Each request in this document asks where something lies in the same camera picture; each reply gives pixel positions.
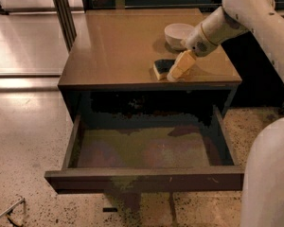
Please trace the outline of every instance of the drawer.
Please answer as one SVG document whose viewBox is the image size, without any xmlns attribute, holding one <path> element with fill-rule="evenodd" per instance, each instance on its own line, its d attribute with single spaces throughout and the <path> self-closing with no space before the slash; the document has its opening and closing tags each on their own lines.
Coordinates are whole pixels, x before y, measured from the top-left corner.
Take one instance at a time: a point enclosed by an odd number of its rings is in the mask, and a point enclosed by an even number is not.
<svg viewBox="0 0 284 227">
<path fill-rule="evenodd" d="M 62 169 L 45 173 L 57 193 L 242 189 L 243 169 L 217 107 L 209 126 L 187 114 L 110 116 L 118 127 L 91 129 L 77 115 Z"/>
</svg>

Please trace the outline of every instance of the wooden table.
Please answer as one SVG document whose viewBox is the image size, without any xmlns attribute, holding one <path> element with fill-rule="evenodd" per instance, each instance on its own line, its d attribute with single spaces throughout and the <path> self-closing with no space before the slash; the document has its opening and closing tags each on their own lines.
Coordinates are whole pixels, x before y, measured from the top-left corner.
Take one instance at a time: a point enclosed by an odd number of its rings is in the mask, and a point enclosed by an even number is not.
<svg viewBox="0 0 284 227">
<path fill-rule="evenodd" d="M 172 23 L 197 9 L 91 10 L 59 88 L 74 121 L 57 192 L 240 190 L 243 170 L 222 118 L 241 78 L 223 49 L 198 58 L 185 81 L 158 81 L 153 62 L 179 52 Z"/>
</svg>

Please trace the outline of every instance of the brown tabletop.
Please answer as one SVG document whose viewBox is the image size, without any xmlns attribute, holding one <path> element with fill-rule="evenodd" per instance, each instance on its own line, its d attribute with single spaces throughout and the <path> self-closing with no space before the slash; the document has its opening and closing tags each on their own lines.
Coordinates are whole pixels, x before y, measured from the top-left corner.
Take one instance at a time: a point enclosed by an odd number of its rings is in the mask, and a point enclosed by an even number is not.
<svg viewBox="0 0 284 227">
<path fill-rule="evenodd" d="M 164 28 L 172 23 L 196 26 L 203 20 L 198 9 L 89 10 L 77 27 L 62 73 L 61 89 L 174 87 L 158 81 L 153 62 L 175 59 L 179 52 L 165 41 Z M 219 46 L 198 58 L 190 76 L 180 84 L 232 85 L 241 78 Z"/>
</svg>

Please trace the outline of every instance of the white bowl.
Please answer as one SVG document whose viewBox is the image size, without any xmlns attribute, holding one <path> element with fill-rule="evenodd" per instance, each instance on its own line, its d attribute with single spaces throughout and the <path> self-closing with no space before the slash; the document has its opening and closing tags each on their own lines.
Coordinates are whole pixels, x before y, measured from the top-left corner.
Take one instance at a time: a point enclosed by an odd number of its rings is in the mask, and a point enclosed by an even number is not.
<svg viewBox="0 0 284 227">
<path fill-rule="evenodd" d="M 185 50 L 181 41 L 188 37 L 193 28 L 188 24 L 170 24 L 164 29 L 165 39 L 172 49 Z"/>
</svg>

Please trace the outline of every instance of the floor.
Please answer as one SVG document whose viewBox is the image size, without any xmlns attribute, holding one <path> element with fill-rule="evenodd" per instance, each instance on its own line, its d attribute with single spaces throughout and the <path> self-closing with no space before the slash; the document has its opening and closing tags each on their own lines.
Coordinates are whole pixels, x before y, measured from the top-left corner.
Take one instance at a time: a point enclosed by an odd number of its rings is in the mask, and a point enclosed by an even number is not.
<svg viewBox="0 0 284 227">
<path fill-rule="evenodd" d="M 55 16 L 0 16 L 0 70 L 61 72 L 66 59 Z M 61 169 L 72 121 L 56 82 L 0 79 L 0 213 L 24 197 L 11 214 L 24 226 L 240 226 L 239 191 L 143 194 L 139 215 L 112 196 L 57 195 L 44 173 Z M 228 111 L 224 123 L 242 166 L 276 119 L 276 108 Z M 103 212 L 112 206 L 118 211 Z M 12 225 L 1 218 L 0 226 Z"/>
</svg>

